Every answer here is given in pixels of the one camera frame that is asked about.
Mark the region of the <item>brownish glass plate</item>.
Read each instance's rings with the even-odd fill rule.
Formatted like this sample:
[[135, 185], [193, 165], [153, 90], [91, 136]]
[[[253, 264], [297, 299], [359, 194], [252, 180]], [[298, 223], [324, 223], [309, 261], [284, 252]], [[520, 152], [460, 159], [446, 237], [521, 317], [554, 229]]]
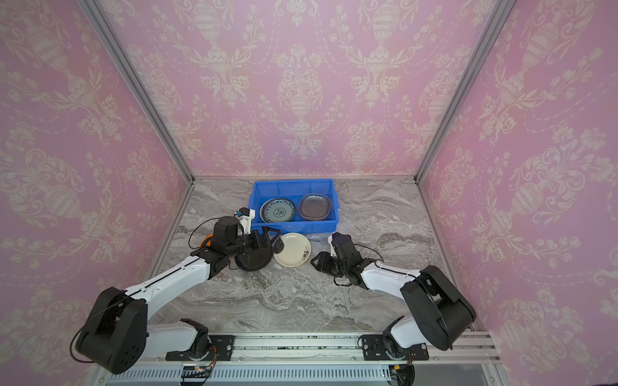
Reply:
[[299, 202], [299, 215], [308, 221], [326, 220], [332, 210], [328, 196], [318, 193], [307, 194]]

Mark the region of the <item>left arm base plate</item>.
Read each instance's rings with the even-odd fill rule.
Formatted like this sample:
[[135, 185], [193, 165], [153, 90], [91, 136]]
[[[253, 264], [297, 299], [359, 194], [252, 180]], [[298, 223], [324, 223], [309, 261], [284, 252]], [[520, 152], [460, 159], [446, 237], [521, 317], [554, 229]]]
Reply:
[[193, 344], [184, 352], [168, 352], [165, 360], [167, 361], [207, 361], [214, 360], [230, 361], [233, 355], [235, 344], [234, 335], [210, 335], [207, 338], [200, 338], [197, 344]]

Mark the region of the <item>blue patterned porcelain plate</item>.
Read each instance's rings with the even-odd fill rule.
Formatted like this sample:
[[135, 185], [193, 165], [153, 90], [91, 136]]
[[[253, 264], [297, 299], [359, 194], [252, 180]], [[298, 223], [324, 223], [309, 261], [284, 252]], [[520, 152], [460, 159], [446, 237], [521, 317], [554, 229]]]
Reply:
[[260, 209], [260, 217], [265, 223], [290, 222], [295, 214], [296, 206], [285, 198], [270, 199]]

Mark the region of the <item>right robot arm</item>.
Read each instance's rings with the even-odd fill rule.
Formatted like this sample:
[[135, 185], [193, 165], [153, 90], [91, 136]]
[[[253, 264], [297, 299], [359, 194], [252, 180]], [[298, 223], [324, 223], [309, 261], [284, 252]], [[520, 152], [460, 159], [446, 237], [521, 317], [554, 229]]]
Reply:
[[476, 321], [476, 311], [445, 273], [434, 265], [404, 270], [380, 259], [362, 257], [351, 236], [334, 233], [331, 250], [311, 260], [319, 272], [348, 280], [347, 286], [392, 295], [404, 301], [409, 316], [396, 319], [383, 331], [383, 347], [394, 359], [423, 344], [447, 351]]

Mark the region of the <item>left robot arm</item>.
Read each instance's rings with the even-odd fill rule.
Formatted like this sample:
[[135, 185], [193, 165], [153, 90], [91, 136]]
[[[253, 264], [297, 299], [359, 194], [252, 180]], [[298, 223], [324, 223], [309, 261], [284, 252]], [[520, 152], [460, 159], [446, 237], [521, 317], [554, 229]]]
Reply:
[[69, 344], [78, 363], [95, 363], [121, 374], [142, 358], [167, 354], [183, 360], [217, 360], [209, 329], [189, 318], [172, 324], [149, 326], [149, 320], [189, 289], [209, 281], [235, 263], [248, 270], [260, 259], [269, 261], [280, 245], [278, 229], [253, 229], [247, 216], [214, 220], [212, 234], [191, 250], [179, 264], [142, 283], [101, 292], [84, 325]]

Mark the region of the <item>cream plate with flowers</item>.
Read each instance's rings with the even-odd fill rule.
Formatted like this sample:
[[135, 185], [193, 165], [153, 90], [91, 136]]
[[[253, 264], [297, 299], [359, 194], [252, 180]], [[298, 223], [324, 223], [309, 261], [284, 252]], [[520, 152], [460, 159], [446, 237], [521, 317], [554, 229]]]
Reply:
[[297, 267], [304, 264], [312, 253], [309, 239], [300, 233], [287, 233], [275, 244], [274, 258], [284, 267]]

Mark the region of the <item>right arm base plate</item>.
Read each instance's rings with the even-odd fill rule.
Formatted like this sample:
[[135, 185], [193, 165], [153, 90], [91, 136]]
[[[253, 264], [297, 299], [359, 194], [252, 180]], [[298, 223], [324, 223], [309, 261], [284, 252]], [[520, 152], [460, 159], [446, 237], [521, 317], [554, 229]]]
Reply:
[[357, 340], [357, 346], [362, 350], [365, 361], [428, 361], [429, 353], [426, 344], [417, 344], [408, 348], [400, 348], [392, 339], [383, 335], [362, 335]]

